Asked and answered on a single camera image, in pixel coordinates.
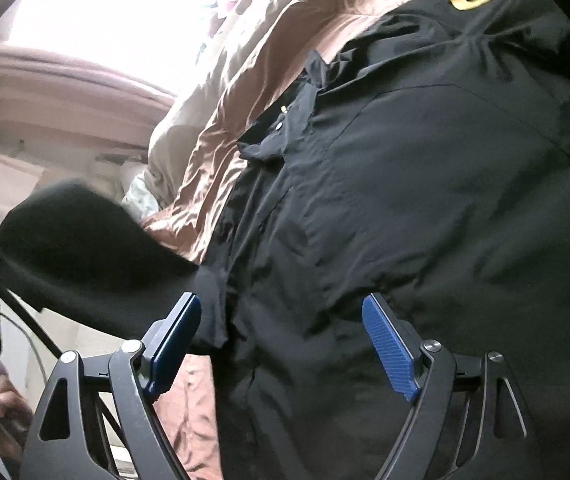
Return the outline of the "pale green pillow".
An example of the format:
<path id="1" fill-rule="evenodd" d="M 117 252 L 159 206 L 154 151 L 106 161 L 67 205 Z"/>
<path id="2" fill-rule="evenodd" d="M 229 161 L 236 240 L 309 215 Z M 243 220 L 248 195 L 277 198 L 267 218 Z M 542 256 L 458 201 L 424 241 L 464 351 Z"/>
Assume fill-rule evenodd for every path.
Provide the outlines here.
<path id="1" fill-rule="evenodd" d="M 126 180 L 123 189 L 121 206 L 137 222 L 142 222 L 160 211 L 158 200 L 146 186 L 143 171 Z"/>

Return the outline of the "beige duvet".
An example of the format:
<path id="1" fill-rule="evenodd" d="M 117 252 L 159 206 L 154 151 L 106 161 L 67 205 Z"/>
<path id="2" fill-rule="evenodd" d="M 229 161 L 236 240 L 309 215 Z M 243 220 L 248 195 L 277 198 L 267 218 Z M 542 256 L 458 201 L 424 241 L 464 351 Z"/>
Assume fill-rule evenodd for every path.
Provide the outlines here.
<path id="1" fill-rule="evenodd" d="M 238 0 L 209 41 L 186 87 L 151 135 L 145 186 L 158 207 L 174 201 L 199 133 L 224 91 L 294 0 Z"/>

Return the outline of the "brown bed sheet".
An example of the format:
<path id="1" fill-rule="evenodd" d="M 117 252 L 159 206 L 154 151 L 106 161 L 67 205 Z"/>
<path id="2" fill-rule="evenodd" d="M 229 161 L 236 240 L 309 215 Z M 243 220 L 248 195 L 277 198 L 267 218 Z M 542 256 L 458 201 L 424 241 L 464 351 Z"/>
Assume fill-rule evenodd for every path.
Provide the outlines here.
<path id="1" fill-rule="evenodd" d="M 148 232 L 198 264 L 185 406 L 196 478 L 369 479 L 403 419 L 361 318 L 386 239 L 329 143 L 385 88 L 366 35 L 412 0 L 294 0 L 199 133 Z"/>

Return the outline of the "left pink curtain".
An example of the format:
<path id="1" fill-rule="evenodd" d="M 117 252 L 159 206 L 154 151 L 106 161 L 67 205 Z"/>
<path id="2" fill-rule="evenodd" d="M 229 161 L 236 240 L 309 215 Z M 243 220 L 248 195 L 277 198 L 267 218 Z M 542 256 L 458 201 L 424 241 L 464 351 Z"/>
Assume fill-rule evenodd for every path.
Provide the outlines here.
<path id="1" fill-rule="evenodd" d="M 147 148 L 174 96 L 61 54 L 0 44 L 0 132 L 108 151 Z"/>

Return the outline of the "black long-sleeve shirt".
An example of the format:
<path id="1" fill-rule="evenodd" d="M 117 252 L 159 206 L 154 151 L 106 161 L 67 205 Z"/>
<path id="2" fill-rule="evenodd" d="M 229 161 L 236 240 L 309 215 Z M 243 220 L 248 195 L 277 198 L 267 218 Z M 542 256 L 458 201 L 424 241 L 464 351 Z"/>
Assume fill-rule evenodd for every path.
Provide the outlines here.
<path id="1" fill-rule="evenodd" d="M 201 299 L 227 479 L 369 479 L 408 411 L 362 323 L 372 292 L 422 336 L 501 352 L 542 477 L 570 479 L 570 0 L 413 0 L 310 55 L 238 142 L 201 263 L 134 261 L 126 214 L 76 185 L 0 228 L 0 277 L 121 337 L 157 280 Z"/>

